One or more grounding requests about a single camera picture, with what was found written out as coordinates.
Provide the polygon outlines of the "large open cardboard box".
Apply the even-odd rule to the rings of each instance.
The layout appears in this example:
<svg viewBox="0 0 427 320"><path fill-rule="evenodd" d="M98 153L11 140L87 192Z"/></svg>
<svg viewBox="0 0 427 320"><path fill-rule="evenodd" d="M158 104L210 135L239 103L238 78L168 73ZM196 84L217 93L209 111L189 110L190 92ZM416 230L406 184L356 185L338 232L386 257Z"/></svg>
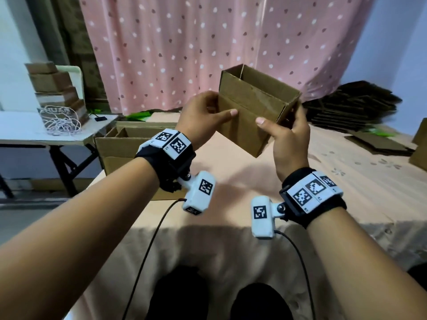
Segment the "large open cardboard box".
<svg viewBox="0 0 427 320"><path fill-rule="evenodd" d="M173 122L117 122L105 136L95 136L105 175L131 161L141 144L164 129L174 129L175 126Z"/></svg>

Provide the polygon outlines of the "person's leg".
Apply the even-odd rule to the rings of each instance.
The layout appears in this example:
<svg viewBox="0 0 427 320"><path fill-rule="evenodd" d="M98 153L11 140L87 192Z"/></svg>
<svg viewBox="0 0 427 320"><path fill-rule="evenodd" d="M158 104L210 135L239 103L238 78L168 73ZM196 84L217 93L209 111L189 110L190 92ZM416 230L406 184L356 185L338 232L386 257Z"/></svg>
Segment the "person's leg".
<svg viewBox="0 0 427 320"><path fill-rule="evenodd" d="M145 320L207 320L208 307L199 269L180 265L157 281Z"/></svg>
<svg viewBox="0 0 427 320"><path fill-rule="evenodd" d="M294 320L284 298L270 285L253 283L240 289L229 320Z"/></svg>

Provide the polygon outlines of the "peach floral tablecloth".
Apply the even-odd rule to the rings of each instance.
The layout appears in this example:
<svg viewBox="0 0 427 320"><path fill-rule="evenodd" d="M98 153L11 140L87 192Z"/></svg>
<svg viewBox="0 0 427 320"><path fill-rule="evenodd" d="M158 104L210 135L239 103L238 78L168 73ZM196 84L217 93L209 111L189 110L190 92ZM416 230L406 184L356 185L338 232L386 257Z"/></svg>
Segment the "peach floral tablecloth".
<svg viewBox="0 0 427 320"><path fill-rule="evenodd" d="M176 204L153 242L126 320L143 320L158 279L178 265L195 266L209 286L208 319L227 319L238 291L271 285L296 320L311 320L298 255L282 236L258 240L251 200L280 200L270 143L254 158L216 133L197 151L191 171L216 178L209 210L193 216ZM344 134L311 126L309 163L343 191L349 213L403 268L427 262L427 172L407 157L372 155ZM121 320L139 267L161 217L173 201L151 201L71 310L72 320Z"/></svg>

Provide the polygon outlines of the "person's right hand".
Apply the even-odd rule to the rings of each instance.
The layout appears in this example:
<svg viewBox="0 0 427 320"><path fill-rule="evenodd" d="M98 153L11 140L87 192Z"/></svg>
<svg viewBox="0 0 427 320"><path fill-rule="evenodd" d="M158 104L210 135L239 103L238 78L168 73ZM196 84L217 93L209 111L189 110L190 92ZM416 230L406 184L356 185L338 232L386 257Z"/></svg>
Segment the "person's right hand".
<svg viewBox="0 0 427 320"><path fill-rule="evenodd" d="M276 173L281 182L296 170L309 167L310 127L301 103L297 105L292 127L283 128L283 135L273 137L273 158Z"/></svg>

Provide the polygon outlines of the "person's left forearm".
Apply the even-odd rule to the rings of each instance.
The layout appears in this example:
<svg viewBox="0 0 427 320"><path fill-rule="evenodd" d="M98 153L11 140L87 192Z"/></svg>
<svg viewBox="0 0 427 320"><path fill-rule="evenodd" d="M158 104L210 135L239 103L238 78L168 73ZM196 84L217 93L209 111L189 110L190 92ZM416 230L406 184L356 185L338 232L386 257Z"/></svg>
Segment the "person's left forearm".
<svg viewBox="0 0 427 320"><path fill-rule="evenodd" d="M133 159L0 246L0 320L62 320L159 189Z"/></svg>

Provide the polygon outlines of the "black right wristband with markers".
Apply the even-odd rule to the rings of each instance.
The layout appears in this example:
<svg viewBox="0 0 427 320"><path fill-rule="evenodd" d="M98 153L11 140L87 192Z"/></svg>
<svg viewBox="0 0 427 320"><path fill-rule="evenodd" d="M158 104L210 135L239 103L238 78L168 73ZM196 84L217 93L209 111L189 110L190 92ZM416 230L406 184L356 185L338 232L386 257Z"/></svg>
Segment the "black right wristband with markers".
<svg viewBox="0 0 427 320"><path fill-rule="evenodd" d="M279 193L284 200L282 219L305 229L314 219L334 208L347 209L343 190L323 172L310 167L292 172L282 182Z"/></svg>

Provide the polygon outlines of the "person's right leg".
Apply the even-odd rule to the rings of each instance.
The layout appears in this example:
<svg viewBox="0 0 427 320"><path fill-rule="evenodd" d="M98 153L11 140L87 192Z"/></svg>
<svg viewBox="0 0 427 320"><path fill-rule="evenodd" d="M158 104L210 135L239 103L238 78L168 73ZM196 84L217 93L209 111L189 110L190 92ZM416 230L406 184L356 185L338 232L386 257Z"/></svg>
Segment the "person's right leg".
<svg viewBox="0 0 427 320"><path fill-rule="evenodd" d="M253 283L240 289L229 320L294 320L284 298L270 285Z"/></svg>

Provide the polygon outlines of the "pink dotted curtain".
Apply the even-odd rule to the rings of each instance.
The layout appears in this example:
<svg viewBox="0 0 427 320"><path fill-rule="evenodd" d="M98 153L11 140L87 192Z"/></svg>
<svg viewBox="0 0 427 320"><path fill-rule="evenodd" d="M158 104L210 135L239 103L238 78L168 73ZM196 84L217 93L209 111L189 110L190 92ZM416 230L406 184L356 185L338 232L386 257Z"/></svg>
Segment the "pink dotted curtain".
<svg viewBox="0 0 427 320"><path fill-rule="evenodd" d="M181 107L244 64L309 101L340 83L375 0L79 0L113 113Z"/></svg>

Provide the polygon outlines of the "stack of flat cardboard sheets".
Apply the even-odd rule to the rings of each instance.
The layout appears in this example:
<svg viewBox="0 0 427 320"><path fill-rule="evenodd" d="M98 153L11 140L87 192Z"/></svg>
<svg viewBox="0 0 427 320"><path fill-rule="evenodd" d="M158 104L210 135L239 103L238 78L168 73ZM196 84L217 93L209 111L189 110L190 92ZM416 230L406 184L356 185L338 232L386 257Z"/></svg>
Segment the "stack of flat cardboard sheets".
<svg viewBox="0 0 427 320"><path fill-rule="evenodd" d="M348 133L382 123L402 99L392 91L361 80L340 85L333 93L303 103L312 125Z"/></svg>

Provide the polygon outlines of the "stack of brown cardboard boxes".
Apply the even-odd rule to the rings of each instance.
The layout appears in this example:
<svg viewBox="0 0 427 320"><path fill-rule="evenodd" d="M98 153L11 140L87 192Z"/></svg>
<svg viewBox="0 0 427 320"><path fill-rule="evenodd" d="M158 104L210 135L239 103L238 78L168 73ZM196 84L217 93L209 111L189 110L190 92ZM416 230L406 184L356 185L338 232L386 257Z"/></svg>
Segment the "stack of brown cardboard boxes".
<svg viewBox="0 0 427 320"><path fill-rule="evenodd" d="M89 115L69 74L59 72L53 62L27 63L25 67L45 129L54 135L78 132L89 120Z"/></svg>

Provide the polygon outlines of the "black left wristband with markers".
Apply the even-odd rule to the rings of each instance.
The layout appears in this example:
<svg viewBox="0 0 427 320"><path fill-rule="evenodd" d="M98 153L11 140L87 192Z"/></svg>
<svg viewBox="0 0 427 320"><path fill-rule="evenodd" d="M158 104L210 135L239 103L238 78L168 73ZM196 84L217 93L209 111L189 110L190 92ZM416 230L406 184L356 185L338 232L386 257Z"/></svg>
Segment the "black left wristband with markers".
<svg viewBox="0 0 427 320"><path fill-rule="evenodd" d="M159 187L166 192L181 190L178 178L189 180L190 166L195 158L191 141L175 129L164 129L141 144L135 158L144 158L159 179Z"/></svg>

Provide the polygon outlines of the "white folding table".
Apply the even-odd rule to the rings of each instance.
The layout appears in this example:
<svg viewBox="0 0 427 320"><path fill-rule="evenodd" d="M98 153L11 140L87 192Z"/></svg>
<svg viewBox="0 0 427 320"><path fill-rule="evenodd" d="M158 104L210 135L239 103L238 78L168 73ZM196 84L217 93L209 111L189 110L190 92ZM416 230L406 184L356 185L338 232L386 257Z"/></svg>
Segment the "white folding table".
<svg viewBox="0 0 427 320"><path fill-rule="evenodd" d="M95 116L105 116L107 121L96 122ZM94 136L106 131L117 120L118 115L96 114L89 118L76 134L48 134L35 112L0 111L0 148L43 148L47 149L69 197L78 194L74 179L94 160L100 160L94 145ZM76 164L61 151L63 146L83 146L90 155Z"/></svg>

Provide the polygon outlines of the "flat folded cardboard piece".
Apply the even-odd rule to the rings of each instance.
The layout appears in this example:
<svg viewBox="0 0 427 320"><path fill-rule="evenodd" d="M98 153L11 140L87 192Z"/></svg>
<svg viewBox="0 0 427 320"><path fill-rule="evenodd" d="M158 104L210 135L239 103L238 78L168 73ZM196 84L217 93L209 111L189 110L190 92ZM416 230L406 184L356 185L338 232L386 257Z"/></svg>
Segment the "flat folded cardboard piece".
<svg viewBox="0 0 427 320"><path fill-rule="evenodd" d="M350 132L344 139L367 150L373 155L411 156L415 150L392 139L365 132Z"/></svg>

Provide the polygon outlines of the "small cardboard box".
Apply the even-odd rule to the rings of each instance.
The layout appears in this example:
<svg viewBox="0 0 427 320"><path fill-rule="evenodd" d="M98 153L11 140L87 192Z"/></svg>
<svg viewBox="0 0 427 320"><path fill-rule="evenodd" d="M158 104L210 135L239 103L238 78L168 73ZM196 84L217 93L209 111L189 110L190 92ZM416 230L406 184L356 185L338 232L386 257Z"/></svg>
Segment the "small cardboard box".
<svg viewBox="0 0 427 320"><path fill-rule="evenodd" d="M221 125L218 132L253 157L258 157L270 135L255 124L258 117L275 123L288 120L302 93L245 64L221 72L219 111L236 109L238 115Z"/></svg>

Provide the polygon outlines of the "green plastic bag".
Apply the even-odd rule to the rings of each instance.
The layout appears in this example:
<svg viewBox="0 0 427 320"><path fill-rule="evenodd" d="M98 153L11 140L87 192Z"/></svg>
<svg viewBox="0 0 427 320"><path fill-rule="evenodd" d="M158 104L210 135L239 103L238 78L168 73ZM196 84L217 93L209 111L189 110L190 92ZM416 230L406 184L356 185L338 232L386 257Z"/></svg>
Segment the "green plastic bag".
<svg viewBox="0 0 427 320"><path fill-rule="evenodd" d="M147 122L152 116L152 112L135 112L125 116L125 120L128 122Z"/></svg>
<svg viewBox="0 0 427 320"><path fill-rule="evenodd" d="M361 132L380 136L383 138L390 138L390 137L394 137L396 135L396 133L385 131L385 130L377 128L376 126L373 126L373 125L368 125L367 127L363 128L361 130Z"/></svg>

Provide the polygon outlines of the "cardboard box with plain side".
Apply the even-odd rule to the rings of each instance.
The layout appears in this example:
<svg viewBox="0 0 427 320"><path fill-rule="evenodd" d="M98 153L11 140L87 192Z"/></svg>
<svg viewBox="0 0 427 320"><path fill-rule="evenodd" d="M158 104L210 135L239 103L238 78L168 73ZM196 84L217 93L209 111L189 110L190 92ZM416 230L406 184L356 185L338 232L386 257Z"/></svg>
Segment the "cardboard box with plain side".
<svg viewBox="0 0 427 320"><path fill-rule="evenodd" d="M409 163L427 172L427 117L423 118L412 143L417 148L409 158Z"/></svg>

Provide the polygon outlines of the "white plastic chair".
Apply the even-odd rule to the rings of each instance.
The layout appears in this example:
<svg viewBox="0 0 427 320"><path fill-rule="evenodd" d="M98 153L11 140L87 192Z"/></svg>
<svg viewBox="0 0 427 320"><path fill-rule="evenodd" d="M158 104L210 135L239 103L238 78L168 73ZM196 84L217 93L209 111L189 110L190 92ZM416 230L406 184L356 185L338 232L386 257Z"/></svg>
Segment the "white plastic chair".
<svg viewBox="0 0 427 320"><path fill-rule="evenodd" d="M72 65L56 65L59 72L67 72L72 86L76 88L79 99L85 100L83 72L80 67Z"/></svg>

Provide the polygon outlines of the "person's right forearm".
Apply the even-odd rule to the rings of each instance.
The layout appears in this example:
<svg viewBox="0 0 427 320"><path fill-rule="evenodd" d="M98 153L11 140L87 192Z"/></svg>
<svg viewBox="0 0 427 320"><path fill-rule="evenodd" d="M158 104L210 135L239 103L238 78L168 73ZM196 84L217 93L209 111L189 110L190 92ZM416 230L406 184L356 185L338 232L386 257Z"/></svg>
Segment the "person's right forearm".
<svg viewBox="0 0 427 320"><path fill-rule="evenodd" d="M346 320L427 320L427 292L345 209L307 231Z"/></svg>

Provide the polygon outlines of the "black wristband with markers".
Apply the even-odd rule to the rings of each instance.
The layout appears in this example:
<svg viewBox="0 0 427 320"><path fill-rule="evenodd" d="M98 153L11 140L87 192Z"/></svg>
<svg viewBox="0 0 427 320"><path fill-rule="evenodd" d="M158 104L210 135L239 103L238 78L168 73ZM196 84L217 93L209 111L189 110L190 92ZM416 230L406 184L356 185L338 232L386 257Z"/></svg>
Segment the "black wristband with markers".
<svg viewBox="0 0 427 320"><path fill-rule="evenodd" d="M343 190L323 172L310 167L292 172L282 182L279 193L284 200L282 219L305 229L314 219L334 208L347 209Z"/></svg>
<svg viewBox="0 0 427 320"><path fill-rule="evenodd" d="M191 141L175 129L164 129L141 144L135 158L144 158L159 179L159 187L166 192L181 190L178 178L189 180L190 166L195 158Z"/></svg>

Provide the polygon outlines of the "person's left hand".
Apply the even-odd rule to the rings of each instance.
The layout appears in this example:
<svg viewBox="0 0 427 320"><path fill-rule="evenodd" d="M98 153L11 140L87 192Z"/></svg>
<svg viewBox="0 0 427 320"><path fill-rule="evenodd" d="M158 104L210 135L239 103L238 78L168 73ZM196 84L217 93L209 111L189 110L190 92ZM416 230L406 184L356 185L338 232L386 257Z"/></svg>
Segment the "person's left hand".
<svg viewBox="0 0 427 320"><path fill-rule="evenodd" d="M207 117L208 113L218 112L218 93L211 90L202 92L184 105L175 129L183 133L197 151L225 124L212 123Z"/></svg>

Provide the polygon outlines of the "person's left leg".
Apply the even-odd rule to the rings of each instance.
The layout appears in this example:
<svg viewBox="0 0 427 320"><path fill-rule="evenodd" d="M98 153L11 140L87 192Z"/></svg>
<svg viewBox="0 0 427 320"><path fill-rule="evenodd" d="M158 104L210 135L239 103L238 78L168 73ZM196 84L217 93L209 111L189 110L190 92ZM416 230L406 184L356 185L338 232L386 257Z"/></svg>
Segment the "person's left leg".
<svg viewBox="0 0 427 320"><path fill-rule="evenodd" d="M180 265L157 281L145 320L207 320L208 307L199 269Z"/></svg>

